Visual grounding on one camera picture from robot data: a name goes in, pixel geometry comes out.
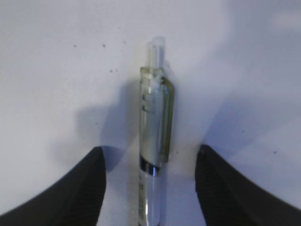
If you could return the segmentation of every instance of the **textured black surface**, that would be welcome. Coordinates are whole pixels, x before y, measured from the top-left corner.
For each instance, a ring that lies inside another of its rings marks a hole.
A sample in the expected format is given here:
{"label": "textured black surface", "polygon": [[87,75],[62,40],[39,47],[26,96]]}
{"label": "textured black surface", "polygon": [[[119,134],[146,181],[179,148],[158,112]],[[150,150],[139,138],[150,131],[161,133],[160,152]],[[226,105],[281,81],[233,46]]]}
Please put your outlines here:
{"label": "textured black surface", "polygon": [[103,151],[94,148],[49,189],[0,217],[0,226],[95,226],[106,189]]}
{"label": "textured black surface", "polygon": [[296,226],[301,211],[241,175],[213,149],[201,146],[196,191],[208,226]]}

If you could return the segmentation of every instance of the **pen barrel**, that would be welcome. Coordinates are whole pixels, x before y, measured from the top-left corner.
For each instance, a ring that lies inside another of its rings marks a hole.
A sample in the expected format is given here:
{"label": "pen barrel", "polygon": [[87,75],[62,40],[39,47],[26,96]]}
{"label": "pen barrel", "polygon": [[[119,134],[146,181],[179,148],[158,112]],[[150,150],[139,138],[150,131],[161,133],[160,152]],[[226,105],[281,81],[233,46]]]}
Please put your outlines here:
{"label": "pen barrel", "polygon": [[139,221],[138,226],[160,224],[161,180],[139,169]]}
{"label": "pen barrel", "polygon": [[161,167],[164,125],[163,69],[141,69],[140,81],[140,155]]}

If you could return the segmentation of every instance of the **pen clip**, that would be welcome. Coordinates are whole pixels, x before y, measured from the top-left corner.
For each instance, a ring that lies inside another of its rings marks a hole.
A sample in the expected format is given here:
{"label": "pen clip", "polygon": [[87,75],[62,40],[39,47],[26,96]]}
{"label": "pen clip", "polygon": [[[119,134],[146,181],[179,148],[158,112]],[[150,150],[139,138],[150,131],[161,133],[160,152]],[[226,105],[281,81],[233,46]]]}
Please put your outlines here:
{"label": "pen clip", "polygon": [[162,152],[161,158],[163,162],[168,162],[171,140],[171,127],[174,109],[174,86],[166,78],[163,77],[163,121],[162,121]]}

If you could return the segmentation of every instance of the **clear plastic pen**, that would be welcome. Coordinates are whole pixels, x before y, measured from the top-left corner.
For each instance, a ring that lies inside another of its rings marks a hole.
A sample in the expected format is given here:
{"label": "clear plastic pen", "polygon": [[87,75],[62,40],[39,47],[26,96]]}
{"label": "clear plastic pen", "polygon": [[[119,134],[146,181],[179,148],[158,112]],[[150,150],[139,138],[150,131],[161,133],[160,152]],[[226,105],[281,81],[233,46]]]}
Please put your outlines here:
{"label": "clear plastic pen", "polygon": [[165,77],[162,48],[153,41],[141,68],[139,226],[160,224],[160,168],[169,155],[174,87]]}

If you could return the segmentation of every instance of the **pen grip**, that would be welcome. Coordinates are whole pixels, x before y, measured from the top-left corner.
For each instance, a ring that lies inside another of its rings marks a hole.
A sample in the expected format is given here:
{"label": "pen grip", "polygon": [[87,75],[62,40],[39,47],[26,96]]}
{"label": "pen grip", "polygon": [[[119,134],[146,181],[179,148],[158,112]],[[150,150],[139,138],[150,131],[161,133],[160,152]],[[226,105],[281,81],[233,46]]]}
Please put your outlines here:
{"label": "pen grip", "polygon": [[139,226],[160,223],[161,181],[139,169]]}

